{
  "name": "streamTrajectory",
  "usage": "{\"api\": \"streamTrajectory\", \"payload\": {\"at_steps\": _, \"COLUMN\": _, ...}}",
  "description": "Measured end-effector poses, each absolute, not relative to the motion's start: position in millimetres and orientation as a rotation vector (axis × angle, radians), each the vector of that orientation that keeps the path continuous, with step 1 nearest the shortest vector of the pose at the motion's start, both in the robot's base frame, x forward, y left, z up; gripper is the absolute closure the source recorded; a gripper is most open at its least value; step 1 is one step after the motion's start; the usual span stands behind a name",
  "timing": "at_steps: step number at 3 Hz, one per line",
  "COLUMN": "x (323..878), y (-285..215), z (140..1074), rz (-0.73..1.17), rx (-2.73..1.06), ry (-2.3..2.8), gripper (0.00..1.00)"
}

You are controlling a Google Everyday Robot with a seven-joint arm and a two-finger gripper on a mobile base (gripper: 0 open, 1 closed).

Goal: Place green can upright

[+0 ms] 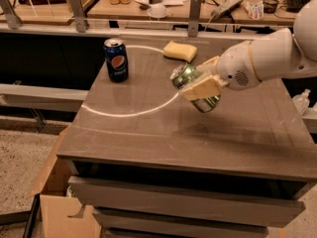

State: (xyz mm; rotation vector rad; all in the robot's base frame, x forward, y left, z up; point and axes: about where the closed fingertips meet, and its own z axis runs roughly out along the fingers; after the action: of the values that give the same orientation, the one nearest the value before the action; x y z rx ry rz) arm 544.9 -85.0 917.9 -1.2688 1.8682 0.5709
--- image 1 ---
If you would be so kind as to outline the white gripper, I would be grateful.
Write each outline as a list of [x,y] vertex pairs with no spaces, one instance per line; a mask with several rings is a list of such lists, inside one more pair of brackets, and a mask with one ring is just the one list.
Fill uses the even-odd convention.
[[181,95],[193,101],[220,95],[227,85],[235,90],[258,86],[261,81],[252,66],[251,44],[251,41],[242,42],[228,48],[220,57],[215,56],[198,65],[198,71],[211,74],[205,73],[186,85],[180,90]]

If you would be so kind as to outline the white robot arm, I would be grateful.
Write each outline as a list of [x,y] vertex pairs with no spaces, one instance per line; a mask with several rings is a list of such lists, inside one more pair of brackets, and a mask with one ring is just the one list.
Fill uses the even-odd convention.
[[217,96],[223,88],[253,88],[273,78],[306,78],[317,74],[317,0],[297,14],[292,29],[228,48],[199,67],[203,74],[180,90],[192,101]]

